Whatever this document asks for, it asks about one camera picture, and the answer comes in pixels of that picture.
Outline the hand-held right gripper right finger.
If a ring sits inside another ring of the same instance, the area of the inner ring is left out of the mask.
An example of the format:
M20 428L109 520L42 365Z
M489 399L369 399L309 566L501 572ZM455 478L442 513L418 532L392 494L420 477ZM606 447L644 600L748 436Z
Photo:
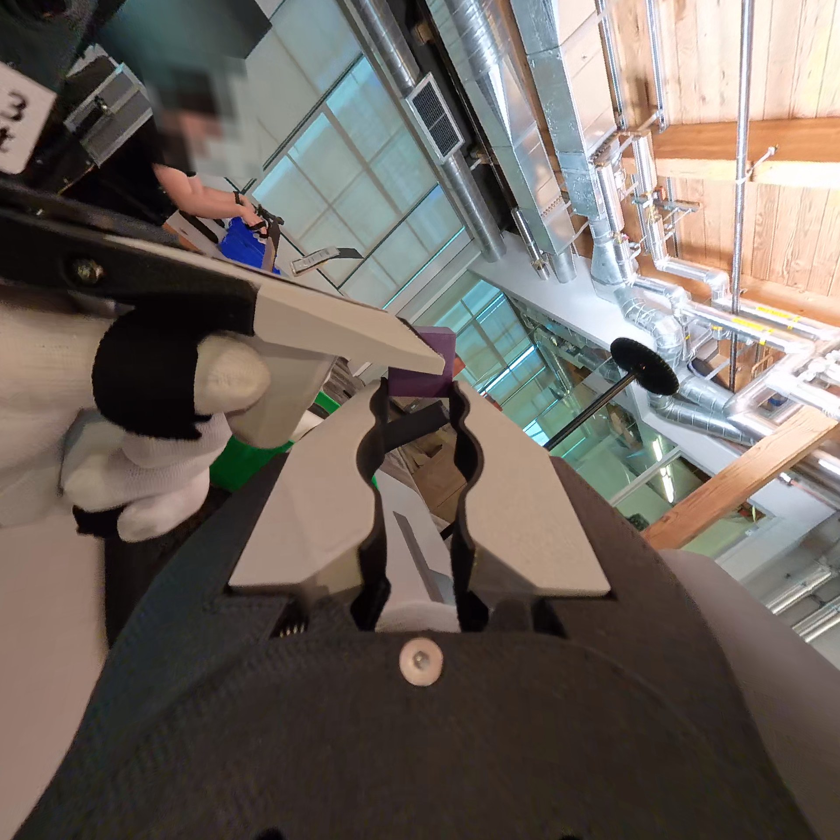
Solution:
M504 602L608 595L549 453L466 383L452 385L449 414L465 481L450 547L460 630L483 631Z

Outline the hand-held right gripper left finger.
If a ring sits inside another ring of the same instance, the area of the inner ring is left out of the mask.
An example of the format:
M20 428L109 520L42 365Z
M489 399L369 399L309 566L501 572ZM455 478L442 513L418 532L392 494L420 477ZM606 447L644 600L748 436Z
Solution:
M295 443L228 587L281 593L311 607L344 603L372 631L390 594L382 497L386 380L367 385Z

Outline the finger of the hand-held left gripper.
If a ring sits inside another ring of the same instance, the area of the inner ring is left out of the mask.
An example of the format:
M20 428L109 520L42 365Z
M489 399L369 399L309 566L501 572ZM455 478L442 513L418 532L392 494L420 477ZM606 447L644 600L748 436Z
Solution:
M390 312L344 297L267 280L257 290L255 336L267 343L348 361L440 375L444 357Z

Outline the purple cube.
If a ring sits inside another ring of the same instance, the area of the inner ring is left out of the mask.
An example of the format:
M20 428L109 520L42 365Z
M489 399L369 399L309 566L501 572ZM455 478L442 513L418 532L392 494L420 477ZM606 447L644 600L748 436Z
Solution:
M444 360L439 374L390 367L388 393L392 397L447 397L455 376L456 333L446 327L418 327L416 334Z

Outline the person's left hand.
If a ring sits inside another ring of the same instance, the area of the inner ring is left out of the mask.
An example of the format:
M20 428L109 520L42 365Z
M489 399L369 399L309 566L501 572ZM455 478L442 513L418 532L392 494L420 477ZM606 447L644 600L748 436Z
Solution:
M120 508L128 543L159 537L195 514L209 468L228 443L227 415L258 402L266 364L241 340L198 344L193 375L197 440L123 432L95 410L93 363L111 320L62 296L2 286L1 525L29 525L78 508Z

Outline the green plastic bin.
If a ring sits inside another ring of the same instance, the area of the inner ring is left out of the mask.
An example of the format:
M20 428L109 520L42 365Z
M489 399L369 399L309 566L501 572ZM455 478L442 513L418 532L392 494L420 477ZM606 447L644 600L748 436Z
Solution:
M301 418L290 440L276 448L258 448L231 436L223 452L209 468L210 485L228 492L240 489L274 457L287 453L297 441L340 407L339 402L325 392L320 392Z

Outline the large cardboard box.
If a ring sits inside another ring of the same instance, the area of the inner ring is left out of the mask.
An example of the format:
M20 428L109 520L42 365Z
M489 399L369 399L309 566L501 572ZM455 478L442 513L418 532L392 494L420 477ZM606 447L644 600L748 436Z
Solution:
M466 479L455 463L455 442L447 441L430 455L417 444L398 450L421 498L438 519L451 523L456 519L460 496Z

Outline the blue plastic bin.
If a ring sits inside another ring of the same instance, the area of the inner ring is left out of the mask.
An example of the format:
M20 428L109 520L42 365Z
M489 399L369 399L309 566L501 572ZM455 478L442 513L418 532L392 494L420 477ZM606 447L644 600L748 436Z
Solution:
M226 233L217 247L226 259L251 268L268 270L266 247L274 244L272 239L261 237L250 230L243 219L233 217L228 220Z

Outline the black floor lamp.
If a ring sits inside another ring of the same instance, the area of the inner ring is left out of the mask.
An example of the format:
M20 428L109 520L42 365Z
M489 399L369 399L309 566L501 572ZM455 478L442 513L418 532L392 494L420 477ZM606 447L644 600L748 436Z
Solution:
M612 360L623 371L617 383L594 399L569 423L552 436L542 447L550 452L560 442L571 436L598 411L613 400L630 384L638 383L646 392L656 396L673 396L679 390L675 371L656 352L633 339L615 339L610 347Z

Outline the dark board on white stand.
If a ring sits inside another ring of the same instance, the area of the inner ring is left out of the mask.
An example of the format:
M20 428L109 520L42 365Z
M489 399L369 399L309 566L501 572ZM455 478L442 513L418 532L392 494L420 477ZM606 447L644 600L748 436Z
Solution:
M839 671L714 560L661 558L718 640L769 756L823 839L839 838Z

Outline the insulated silver pipes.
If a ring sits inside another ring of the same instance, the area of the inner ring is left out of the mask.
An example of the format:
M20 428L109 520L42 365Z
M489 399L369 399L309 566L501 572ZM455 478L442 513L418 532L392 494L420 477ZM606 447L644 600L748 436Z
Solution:
M595 183L591 275L598 294L612 298L626 321L653 338L655 351L675 376L675 385L647 386L654 413L671 423L743 445L758 443L781 426L760 411L760 405L773 395L798 406L795 417L808 407L820 417L838 422L838 396L809 379L811 374L826 378L838 372L838 330L809 319L796 320L787 311L772 314L746 302L732 312L731 283L724 272L667 252L651 132L629 132L626 143L636 165L632 193L642 217L641 246L658 270L698 281L710 292L710 305L705 305L676 284L641 276L633 243L624 232L622 148L618 140L605 144L590 167ZM746 340L780 351L782 358L738 392L727 391L690 369L696 356L690 343L693 327L702 328L704 336L715 340L730 340L731 344Z

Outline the large silver duct with vent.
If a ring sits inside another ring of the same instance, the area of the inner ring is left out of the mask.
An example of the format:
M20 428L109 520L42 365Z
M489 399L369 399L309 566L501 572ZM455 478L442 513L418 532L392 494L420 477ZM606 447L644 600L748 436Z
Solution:
M577 276L575 234L539 126L521 41L503 2L425 2L444 53L465 90L510 188L522 240L561 284Z

